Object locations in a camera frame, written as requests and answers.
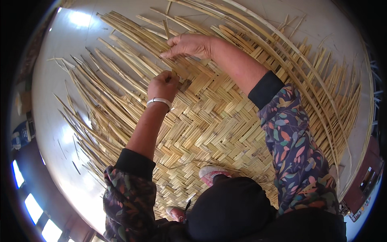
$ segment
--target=woman's right hand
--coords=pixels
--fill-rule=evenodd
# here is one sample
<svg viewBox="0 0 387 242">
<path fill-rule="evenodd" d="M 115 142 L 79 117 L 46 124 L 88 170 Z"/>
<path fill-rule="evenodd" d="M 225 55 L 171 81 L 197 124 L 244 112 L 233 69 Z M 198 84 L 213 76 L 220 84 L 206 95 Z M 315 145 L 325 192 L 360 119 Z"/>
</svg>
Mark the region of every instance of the woman's right hand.
<svg viewBox="0 0 387 242">
<path fill-rule="evenodd" d="M 212 43 L 215 37 L 202 34 L 180 34 L 167 40 L 171 48 L 160 54 L 162 58 L 171 58 L 178 54 L 192 55 L 200 59 L 212 58 Z"/>
</svg>

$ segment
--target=hand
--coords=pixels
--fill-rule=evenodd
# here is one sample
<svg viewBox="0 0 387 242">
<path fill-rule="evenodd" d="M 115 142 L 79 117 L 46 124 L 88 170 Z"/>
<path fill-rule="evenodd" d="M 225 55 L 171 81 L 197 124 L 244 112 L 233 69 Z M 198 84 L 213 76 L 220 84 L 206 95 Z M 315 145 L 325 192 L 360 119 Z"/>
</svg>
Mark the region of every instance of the hand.
<svg viewBox="0 0 387 242">
<path fill-rule="evenodd" d="M 161 53 L 160 57 L 171 58 L 178 54 L 184 54 L 186 56 L 193 55 L 200 59 L 211 58 L 213 38 L 201 34 L 180 34 L 167 40 L 167 44 L 172 48 Z"/>
<path fill-rule="evenodd" d="M 148 86 L 148 100 L 153 98 L 164 98 L 171 103 L 177 94 L 177 83 L 180 77 L 172 78 L 172 72 L 165 70 L 158 76 L 154 77 Z"/>
</svg>

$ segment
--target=window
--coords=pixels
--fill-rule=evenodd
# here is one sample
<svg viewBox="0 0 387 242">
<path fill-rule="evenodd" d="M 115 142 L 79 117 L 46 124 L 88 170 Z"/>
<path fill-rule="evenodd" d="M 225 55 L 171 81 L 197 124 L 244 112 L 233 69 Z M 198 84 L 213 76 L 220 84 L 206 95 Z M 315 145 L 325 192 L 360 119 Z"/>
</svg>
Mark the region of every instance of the window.
<svg viewBox="0 0 387 242">
<path fill-rule="evenodd" d="M 91 242 L 103 242 L 103 240 L 101 240 L 101 239 L 98 238 L 97 236 L 94 236 L 94 238 L 92 239 Z"/>
<path fill-rule="evenodd" d="M 43 210 L 40 208 L 39 204 L 36 202 L 34 196 L 30 193 L 26 200 L 24 201 L 26 204 L 29 215 L 32 218 L 32 221 L 36 224 L 40 216 L 42 216 Z"/>
<path fill-rule="evenodd" d="M 375 176 L 375 171 L 372 170 L 372 167 L 368 167 L 368 170 L 364 176 L 362 183 L 359 188 L 362 192 L 366 189 L 366 187 L 371 183 L 372 178 Z"/>
<path fill-rule="evenodd" d="M 14 175 L 15 175 L 15 179 L 16 179 L 16 183 L 17 183 L 17 188 L 20 188 L 20 186 L 24 182 L 24 178 L 19 170 L 19 167 L 17 166 L 16 160 L 14 160 L 12 162 L 12 166 L 14 168 Z"/>
<path fill-rule="evenodd" d="M 42 236 L 47 242 L 57 242 L 61 234 L 62 230 L 60 230 L 51 219 L 47 221 L 42 231 Z"/>
</svg>

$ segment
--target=shoe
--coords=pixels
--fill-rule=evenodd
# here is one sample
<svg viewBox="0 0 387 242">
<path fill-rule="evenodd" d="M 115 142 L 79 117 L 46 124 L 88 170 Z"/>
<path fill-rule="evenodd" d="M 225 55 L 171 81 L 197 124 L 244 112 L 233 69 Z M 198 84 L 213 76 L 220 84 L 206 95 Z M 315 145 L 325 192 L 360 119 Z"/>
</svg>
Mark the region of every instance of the shoe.
<svg viewBox="0 0 387 242">
<path fill-rule="evenodd" d="M 184 210 L 178 207 L 167 207 L 167 214 L 173 221 L 182 222 L 184 220 Z"/>
<path fill-rule="evenodd" d="M 209 187 L 212 187 L 214 176 L 223 174 L 225 176 L 231 177 L 231 174 L 223 168 L 216 166 L 205 166 L 199 170 L 199 177 L 204 183 Z"/>
</svg>

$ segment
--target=silver bracelet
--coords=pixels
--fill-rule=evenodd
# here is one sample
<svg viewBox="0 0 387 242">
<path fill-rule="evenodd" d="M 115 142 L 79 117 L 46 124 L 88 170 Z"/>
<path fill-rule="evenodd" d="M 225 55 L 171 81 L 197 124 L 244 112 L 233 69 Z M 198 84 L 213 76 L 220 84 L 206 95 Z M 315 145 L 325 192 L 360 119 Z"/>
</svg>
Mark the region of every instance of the silver bracelet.
<svg viewBox="0 0 387 242">
<path fill-rule="evenodd" d="M 164 99 L 164 98 L 153 98 L 151 100 L 149 100 L 147 103 L 146 103 L 146 107 L 148 107 L 148 105 L 150 103 L 153 103 L 153 102 L 162 102 L 162 103 L 165 103 L 168 105 L 168 112 L 169 113 L 171 111 L 171 108 L 172 108 L 172 103 L 170 101 L 168 101 L 167 99 Z"/>
</svg>

